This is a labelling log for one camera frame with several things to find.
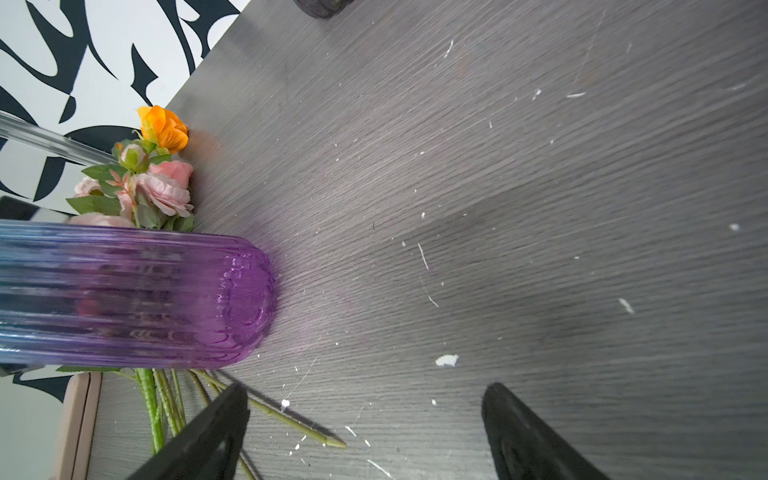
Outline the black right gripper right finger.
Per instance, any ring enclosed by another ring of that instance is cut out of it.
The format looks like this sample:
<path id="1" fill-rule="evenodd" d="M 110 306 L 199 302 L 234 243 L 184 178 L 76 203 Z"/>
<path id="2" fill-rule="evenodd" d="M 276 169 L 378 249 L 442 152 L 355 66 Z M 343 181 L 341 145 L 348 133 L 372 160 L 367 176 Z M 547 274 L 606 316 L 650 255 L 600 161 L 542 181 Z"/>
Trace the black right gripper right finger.
<path id="1" fill-rule="evenodd" d="M 608 479 L 501 383 L 487 387 L 481 416 L 500 479 Z"/>

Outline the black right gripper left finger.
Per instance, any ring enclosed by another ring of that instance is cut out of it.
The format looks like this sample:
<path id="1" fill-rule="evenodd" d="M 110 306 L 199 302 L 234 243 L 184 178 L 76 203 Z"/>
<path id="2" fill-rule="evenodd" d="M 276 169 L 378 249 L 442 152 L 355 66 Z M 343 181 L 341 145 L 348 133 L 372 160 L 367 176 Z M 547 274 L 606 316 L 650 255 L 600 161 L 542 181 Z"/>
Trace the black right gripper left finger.
<path id="1" fill-rule="evenodd" d="M 249 417 L 246 389 L 235 383 L 129 479 L 233 479 Z"/>

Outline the purple ribbed glass vase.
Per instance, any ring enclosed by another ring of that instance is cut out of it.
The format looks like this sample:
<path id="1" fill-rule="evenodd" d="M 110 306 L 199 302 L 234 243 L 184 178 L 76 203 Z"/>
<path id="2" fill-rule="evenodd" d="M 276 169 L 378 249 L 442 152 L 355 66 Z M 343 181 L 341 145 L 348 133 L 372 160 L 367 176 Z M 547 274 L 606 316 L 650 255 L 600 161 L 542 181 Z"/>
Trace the purple ribbed glass vase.
<path id="1" fill-rule="evenodd" d="M 1 224 L 5 363 L 221 368 L 264 339 L 275 297 L 267 256 L 239 237 Z"/>

